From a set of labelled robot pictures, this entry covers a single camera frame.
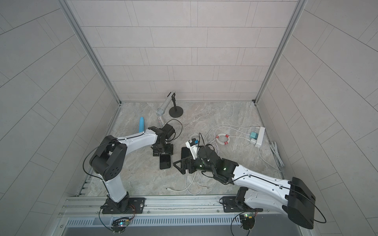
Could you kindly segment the phone with pink case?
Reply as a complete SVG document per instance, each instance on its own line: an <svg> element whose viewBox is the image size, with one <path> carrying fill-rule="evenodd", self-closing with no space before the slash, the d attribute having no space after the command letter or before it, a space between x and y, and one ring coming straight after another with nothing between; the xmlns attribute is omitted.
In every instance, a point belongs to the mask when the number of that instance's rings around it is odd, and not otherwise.
<svg viewBox="0 0 378 236"><path fill-rule="evenodd" d="M171 168L171 155L166 153L161 153L159 156L159 169L166 170Z"/></svg>

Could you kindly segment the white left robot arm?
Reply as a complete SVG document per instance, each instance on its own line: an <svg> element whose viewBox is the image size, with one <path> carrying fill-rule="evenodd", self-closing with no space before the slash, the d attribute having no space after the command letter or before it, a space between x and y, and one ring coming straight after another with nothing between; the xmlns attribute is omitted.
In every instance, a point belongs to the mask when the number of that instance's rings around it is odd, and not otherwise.
<svg viewBox="0 0 378 236"><path fill-rule="evenodd" d="M103 139L89 164L104 183L112 202L119 204L128 198L120 177L126 156L147 146L151 147L154 155L172 155L173 145L169 138L175 133L173 126L166 124L163 128L152 126L131 136L115 138L108 135Z"/></svg>

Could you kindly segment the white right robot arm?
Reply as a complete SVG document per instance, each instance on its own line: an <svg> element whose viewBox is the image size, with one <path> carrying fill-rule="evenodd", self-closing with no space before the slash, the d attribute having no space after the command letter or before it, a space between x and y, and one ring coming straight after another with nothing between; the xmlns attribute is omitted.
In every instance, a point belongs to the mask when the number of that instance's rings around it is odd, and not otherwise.
<svg viewBox="0 0 378 236"><path fill-rule="evenodd" d="M225 158L209 147L191 146L191 155L173 163L182 174L196 171L212 173L212 178L224 185L239 186L236 205L241 211L271 209L312 230L315 222L316 197L299 178L280 180L249 170Z"/></svg>

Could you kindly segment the glittery silver microphone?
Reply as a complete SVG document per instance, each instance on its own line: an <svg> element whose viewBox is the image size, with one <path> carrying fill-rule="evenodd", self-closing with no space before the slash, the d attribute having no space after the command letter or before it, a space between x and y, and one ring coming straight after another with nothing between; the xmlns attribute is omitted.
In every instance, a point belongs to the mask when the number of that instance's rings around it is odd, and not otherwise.
<svg viewBox="0 0 378 236"><path fill-rule="evenodd" d="M162 116L158 116L158 122L160 124L161 127L164 127L165 126L165 122L164 122L164 119Z"/></svg>

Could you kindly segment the blue microphone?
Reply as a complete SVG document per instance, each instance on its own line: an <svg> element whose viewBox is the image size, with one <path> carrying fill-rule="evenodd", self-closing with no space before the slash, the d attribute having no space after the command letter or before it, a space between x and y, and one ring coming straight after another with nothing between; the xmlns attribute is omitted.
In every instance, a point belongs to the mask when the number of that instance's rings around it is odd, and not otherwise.
<svg viewBox="0 0 378 236"><path fill-rule="evenodd" d="M139 128L138 128L138 131L139 132L144 132L145 131L145 121L144 121L144 118L141 117L140 120L139 120Z"/></svg>

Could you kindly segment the white silver microphone in stand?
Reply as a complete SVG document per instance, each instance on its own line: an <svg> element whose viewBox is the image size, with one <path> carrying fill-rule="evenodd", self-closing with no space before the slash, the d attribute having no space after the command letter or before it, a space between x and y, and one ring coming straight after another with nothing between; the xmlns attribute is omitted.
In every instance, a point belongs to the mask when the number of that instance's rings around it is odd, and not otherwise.
<svg viewBox="0 0 378 236"><path fill-rule="evenodd" d="M162 117L165 113L168 105L172 102L173 96L175 95L175 91L172 91L168 94L164 103L157 109L157 116Z"/></svg>

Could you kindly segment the black microphone stand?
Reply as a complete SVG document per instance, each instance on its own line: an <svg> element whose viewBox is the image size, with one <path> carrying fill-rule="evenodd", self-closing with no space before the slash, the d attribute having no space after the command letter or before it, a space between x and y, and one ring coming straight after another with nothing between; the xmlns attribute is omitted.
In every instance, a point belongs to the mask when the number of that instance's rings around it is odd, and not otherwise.
<svg viewBox="0 0 378 236"><path fill-rule="evenodd" d="M179 118L183 115L184 110L180 106L176 105L176 93L174 92L171 96L171 100L173 102L173 107L169 110L169 115L173 118Z"/></svg>

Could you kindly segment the teal charger plug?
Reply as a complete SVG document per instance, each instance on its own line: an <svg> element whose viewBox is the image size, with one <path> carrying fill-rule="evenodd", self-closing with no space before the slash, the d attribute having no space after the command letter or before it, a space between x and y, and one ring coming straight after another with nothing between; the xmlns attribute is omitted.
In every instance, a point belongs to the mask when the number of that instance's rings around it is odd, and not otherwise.
<svg viewBox="0 0 378 236"><path fill-rule="evenodd" d="M254 139L254 140L257 140L257 139L258 139L258 133L256 133L256 132L251 132L251 133L250 133L250 138L251 138L251 139Z"/></svg>

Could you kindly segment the white power strip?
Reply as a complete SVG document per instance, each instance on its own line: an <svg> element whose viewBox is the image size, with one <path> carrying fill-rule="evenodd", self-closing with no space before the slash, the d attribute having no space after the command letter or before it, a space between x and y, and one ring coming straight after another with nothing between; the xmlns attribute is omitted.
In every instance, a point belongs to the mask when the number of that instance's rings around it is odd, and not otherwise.
<svg viewBox="0 0 378 236"><path fill-rule="evenodd" d="M264 134L265 134L265 128L261 126L259 128L258 137L257 137L256 143L255 143L256 148L261 148L262 143L263 143L263 139L264 139Z"/></svg>

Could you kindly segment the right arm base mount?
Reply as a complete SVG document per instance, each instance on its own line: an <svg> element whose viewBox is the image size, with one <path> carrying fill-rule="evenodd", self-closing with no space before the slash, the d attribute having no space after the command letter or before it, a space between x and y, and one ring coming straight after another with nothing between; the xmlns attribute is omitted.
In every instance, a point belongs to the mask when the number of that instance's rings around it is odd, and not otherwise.
<svg viewBox="0 0 378 236"><path fill-rule="evenodd" d="M251 208L244 202L238 202L236 196L223 196L219 199L219 203L223 206L223 211L231 212L263 212L262 208Z"/></svg>

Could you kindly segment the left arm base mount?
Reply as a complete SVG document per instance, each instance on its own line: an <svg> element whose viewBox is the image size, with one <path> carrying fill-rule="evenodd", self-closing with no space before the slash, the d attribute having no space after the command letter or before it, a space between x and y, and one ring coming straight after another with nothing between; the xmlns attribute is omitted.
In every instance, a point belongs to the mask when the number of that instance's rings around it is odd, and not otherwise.
<svg viewBox="0 0 378 236"><path fill-rule="evenodd" d="M100 208L103 214L142 214L145 201L145 198L126 198L116 203L108 198Z"/></svg>

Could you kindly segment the aluminium front rail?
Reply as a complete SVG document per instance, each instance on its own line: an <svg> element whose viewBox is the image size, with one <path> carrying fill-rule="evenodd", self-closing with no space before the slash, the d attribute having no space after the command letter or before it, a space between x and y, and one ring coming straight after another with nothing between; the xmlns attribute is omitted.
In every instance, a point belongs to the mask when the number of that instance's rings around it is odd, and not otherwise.
<svg viewBox="0 0 378 236"><path fill-rule="evenodd" d="M115 228L136 226L192 226L242 225L254 218L283 220L284 226L294 223L280 212L271 209L260 213L223 211L221 195L147 196L142 214L103 214L100 208L105 197L69 197L58 213L63 227Z"/></svg>

